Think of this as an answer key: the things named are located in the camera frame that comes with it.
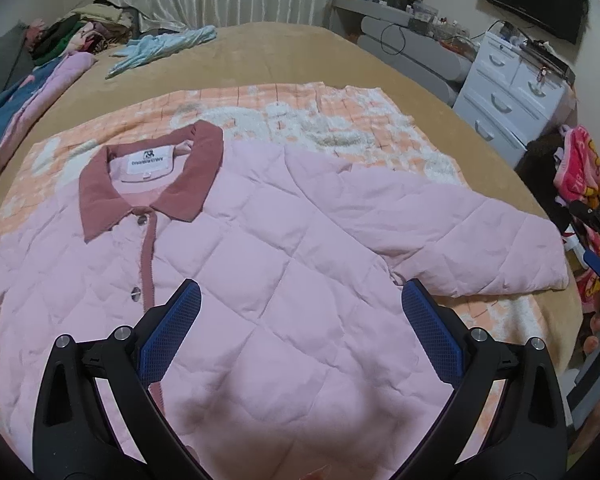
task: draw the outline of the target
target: bed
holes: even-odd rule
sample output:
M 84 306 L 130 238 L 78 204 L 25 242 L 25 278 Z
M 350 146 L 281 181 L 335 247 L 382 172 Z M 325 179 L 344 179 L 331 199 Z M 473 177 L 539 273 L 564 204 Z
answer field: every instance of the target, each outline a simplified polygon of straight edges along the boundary
M 97 58 L 96 65 L 38 121 L 8 163 L 0 176 L 0 208 L 32 146 L 58 132 L 179 90 L 321 81 L 334 88 L 380 87 L 403 114 L 413 117 L 433 145 L 455 158 L 473 190 L 544 217 L 516 174 L 450 108 L 371 54 L 323 28 L 279 23 L 222 28 L 215 41 L 110 80 L 104 76 L 116 59 L 110 57 L 110 51 Z M 534 297 L 546 324 L 544 338 L 560 373 L 566 368 L 582 322 L 573 279 L 566 290 L 539 292 Z M 445 304 L 457 306 L 450 301 Z M 472 316 L 480 323 L 480 312 Z

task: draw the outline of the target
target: brown collar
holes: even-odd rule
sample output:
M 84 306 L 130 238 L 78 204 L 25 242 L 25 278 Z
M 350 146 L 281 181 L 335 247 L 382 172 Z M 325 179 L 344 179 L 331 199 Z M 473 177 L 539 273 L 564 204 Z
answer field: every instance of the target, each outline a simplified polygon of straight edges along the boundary
M 193 140 L 194 146 L 182 173 L 150 208 L 184 222 L 191 222 L 200 213 L 220 168 L 224 149 L 222 130 L 206 121 L 197 121 L 157 139 L 104 146 L 82 170 L 78 183 L 85 242 L 111 229 L 134 209 L 113 187 L 109 161 L 141 150 L 176 145 L 184 140 Z

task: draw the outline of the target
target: light blue garment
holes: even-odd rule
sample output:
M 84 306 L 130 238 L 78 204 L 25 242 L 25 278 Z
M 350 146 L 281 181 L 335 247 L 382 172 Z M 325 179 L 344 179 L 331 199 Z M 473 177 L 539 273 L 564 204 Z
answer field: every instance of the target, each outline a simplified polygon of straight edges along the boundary
M 126 59 L 112 66 L 105 79 L 118 75 L 129 68 L 146 65 L 155 59 L 170 56 L 184 48 L 191 48 L 197 44 L 214 40 L 216 35 L 216 28 L 213 25 L 207 25 L 198 30 L 186 30 L 177 34 L 161 34 L 160 36 L 145 36 L 141 40 L 130 40 L 125 48 L 112 54 Z

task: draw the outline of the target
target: pink quilted jacket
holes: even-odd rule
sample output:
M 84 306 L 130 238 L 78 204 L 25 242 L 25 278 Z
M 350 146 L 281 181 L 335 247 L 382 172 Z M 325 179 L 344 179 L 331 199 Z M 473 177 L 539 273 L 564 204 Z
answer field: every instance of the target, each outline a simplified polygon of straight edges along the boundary
M 0 242 L 6 429 L 30 464 L 54 339 L 134 325 L 193 278 L 200 315 L 152 394 L 211 475 L 289 480 L 329 464 L 334 480 L 389 478 L 450 393 L 402 313 L 398 286 L 414 277 L 444 296 L 568 282 L 552 224 L 462 187 L 223 146 L 201 121 L 106 146 Z

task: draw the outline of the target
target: white label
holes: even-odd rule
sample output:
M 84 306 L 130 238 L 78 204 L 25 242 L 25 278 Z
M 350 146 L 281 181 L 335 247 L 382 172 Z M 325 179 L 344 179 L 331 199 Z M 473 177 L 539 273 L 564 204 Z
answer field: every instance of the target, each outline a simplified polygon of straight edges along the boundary
M 168 170 L 171 167 L 173 146 L 150 148 L 127 155 L 126 172 L 128 174 L 146 173 Z

